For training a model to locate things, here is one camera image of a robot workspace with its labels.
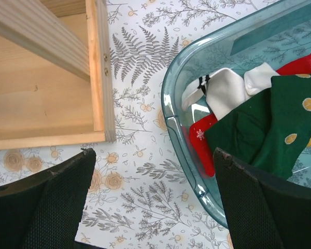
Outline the white striped sock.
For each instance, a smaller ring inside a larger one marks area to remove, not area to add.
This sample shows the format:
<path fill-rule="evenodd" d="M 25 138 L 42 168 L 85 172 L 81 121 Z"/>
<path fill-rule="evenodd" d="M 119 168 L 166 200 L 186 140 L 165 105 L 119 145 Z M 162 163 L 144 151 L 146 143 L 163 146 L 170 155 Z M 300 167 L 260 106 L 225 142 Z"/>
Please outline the white striped sock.
<path fill-rule="evenodd" d="M 200 98 L 206 95 L 209 80 L 210 75 L 206 74 L 187 85 L 181 97 L 181 108 L 183 111 L 186 111 L 189 106 L 195 104 Z"/>

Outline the dark green sock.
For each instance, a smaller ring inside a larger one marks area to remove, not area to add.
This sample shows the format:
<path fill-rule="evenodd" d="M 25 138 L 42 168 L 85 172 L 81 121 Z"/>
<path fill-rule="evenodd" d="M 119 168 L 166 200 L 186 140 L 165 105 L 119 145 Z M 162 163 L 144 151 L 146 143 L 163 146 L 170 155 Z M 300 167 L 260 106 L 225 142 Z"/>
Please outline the dark green sock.
<path fill-rule="evenodd" d="M 265 89 L 230 111 L 206 130 L 212 152 L 220 148 L 252 164 L 271 127 L 271 90 Z"/>

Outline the red snowflake sock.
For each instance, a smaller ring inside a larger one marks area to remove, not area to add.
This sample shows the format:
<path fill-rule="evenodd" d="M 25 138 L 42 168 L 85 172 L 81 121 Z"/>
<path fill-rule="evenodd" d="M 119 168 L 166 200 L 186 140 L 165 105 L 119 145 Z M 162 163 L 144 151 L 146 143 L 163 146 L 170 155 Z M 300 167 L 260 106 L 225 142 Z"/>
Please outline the red snowflake sock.
<path fill-rule="evenodd" d="M 213 153 L 210 150 L 205 132 L 217 122 L 215 115 L 209 114 L 195 122 L 189 129 L 189 139 L 195 152 L 197 153 L 202 167 L 205 171 L 203 176 L 213 177 L 215 174 Z"/>

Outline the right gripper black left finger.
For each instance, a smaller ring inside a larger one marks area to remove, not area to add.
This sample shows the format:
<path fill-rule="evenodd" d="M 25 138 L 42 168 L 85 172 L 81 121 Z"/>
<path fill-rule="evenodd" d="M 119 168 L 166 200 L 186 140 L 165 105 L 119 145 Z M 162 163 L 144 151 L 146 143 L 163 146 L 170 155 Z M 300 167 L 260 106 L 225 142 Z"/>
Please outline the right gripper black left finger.
<path fill-rule="evenodd" d="M 0 186 L 0 248 L 78 248 L 75 236 L 96 163 L 92 148 Z"/>

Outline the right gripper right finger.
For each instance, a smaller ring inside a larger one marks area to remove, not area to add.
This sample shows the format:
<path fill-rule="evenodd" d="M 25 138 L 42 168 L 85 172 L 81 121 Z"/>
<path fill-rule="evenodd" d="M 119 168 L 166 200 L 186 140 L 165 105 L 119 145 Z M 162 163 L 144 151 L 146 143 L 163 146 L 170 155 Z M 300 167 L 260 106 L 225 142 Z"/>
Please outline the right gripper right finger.
<path fill-rule="evenodd" d="M 234 248 L 311 248 L 311 189 L 214 152 Z"/>

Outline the green dotted penguin sock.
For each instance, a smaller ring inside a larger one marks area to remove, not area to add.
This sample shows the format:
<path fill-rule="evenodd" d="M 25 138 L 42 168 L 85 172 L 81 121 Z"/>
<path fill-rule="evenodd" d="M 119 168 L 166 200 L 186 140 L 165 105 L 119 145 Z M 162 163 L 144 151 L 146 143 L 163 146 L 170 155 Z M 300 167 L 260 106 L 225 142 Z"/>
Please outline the green dotted penguin sock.
<path fill-rule="evenodd" d="M 252 165 L 283 179 L 311 139 L 311 74 L 273 76 L 271 124 Z"/>

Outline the red bear sock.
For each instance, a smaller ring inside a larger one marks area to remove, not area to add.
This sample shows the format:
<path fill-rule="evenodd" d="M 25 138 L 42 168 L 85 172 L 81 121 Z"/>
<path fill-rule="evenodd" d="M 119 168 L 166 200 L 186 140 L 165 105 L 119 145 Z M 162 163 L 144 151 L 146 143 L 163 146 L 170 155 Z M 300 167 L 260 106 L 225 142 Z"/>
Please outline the red bear sock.
<path fill-rule="evenodd" d="M 311 74 L 311 54 L 284 65 L 276 72 L 279 75 Z"/>

